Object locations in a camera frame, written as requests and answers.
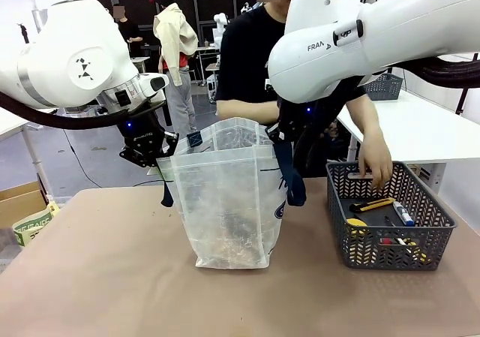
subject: person's hand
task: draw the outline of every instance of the person's hand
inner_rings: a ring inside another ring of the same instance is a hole
[[[373,175],[372,188],[383,188],[392,177],[393,163],[380,128],[364,133],[363,144],[358,156],[361,177],[365,177],[367,167],[369,167]]]

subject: red shirt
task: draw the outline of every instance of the red shirt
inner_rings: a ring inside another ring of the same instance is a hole
[[[187,56],[183,53],[180,53],[180,63],[178,64],[178,66],[180,68],[183,68],[183,67],[187,67],[188,65],[188,59],[187,59]],[[165,61],[163,61],[163,70],[164,71],[168,71],[168,65]]]

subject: person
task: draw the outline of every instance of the person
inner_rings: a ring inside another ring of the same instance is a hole
[[[161,44],[158,71],[168,76],[166,101],[173,129],[183,138],[197,131],[188,59],[197,51],[198,37],[175,0],[154,1],[162,9],[154,19],[154,34]]]
[[[266,88],[267,68],[272,48],[284,35],[290,1],[267,2],[242,14],[225,31],[216,98],[220,119],[243,117],[262,125],[274,124],[278,120],[277,95]],[[352,99],[345,102],[352,120],[364,134],[358,157],[361,174],[364,176],[369,167],[373,187],[382,187],[392,176],[393,166],[375,106],[363,87],[357,88]],[[327,115],[325,128],[337,117],[334,111]],[[321,155],[315,156],[318,162],[315,164],[321,166],[316,176],[326,174],[327,155],[328,151],[322,151]]]
[[[130,57],[141,57],[143,38],[140,37],[138,25],[126,17],[125,7],[123,5],[120,5],[119,3],[113,5],[113,18],[115,18],[115,21],[118,24],[118,30],[120,31],[121,36],[128,43]]]

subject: transparent plastic bag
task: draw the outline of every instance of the transparent plastic bag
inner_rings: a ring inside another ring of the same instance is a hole
[[[183,220],[196,266],[269,266],[280,233],[286,187],[263,128],[228,119],[201,131],[202,144],[179,142],[158,165]]]

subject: white wall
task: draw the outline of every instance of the white wall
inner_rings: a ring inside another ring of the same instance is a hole
[[[451,62],[471,61],[473,54],[443,56]],[[394,73],[404,77],[404,71],[398,68]],[[461,89],[446,89],[433,86],[410,72],[405,72],[406,87],[409,92],[427,98],[451,111],[457,109]],[[480,123],[480,90],[470,90],[464,106],[464,118]],[[470,225],[480,230],[480,161],[458,161],[448,163],[440,197]]]
[[[22,23],[27,28],[30,41],[34,41],[37,28],[32,10],[48,8],[61,1],[64,0],[0,0],[0,50],[5,47],[23,47],[23,37],[17,23]]]

